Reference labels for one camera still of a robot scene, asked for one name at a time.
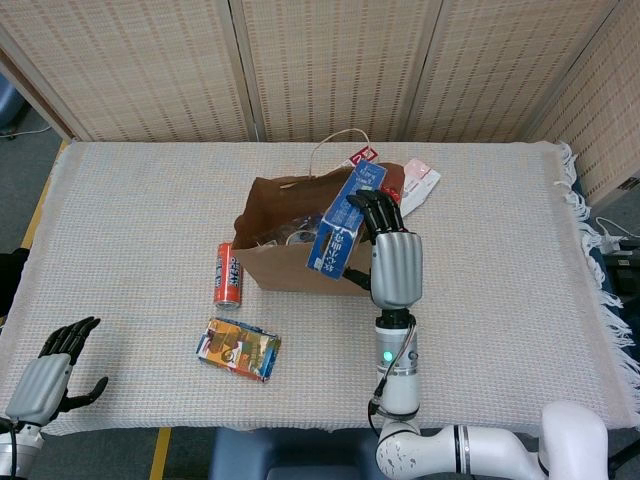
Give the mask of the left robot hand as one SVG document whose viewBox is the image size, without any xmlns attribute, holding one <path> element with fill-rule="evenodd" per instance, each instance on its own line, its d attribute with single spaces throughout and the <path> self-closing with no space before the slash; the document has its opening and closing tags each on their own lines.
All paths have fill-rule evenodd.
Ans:
<svg viewBox="0 0 640 480">
<path fill-rule="evenodd" d="M 109 382 L 107 376 L 87 394 L 70 397 L 68 393 L 86 340 L 100 322 L 100 318 L 89 316 L 48 336 L 37 358 L 24 370 L 5 410 L 14 423 L 44 427 L 60 413 L 89 406 L 102 395 Z"/>
</svg>

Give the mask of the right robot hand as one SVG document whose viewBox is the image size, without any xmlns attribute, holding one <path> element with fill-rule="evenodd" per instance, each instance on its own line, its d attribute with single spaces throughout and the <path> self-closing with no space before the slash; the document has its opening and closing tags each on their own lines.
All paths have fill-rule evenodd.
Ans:
<svg viewBox="0 0 640 480">
<path fill-rule="evenodd" d="M 358 190 L 347 197 L 359 209 L 371 242 L 369 273 L 346 268 L 343 277 L 370 293 L 382 310 L 408 309 L 421 299 L 421 237 L 409 231 L 393 197 L 380 190 Z"/>
</svg>

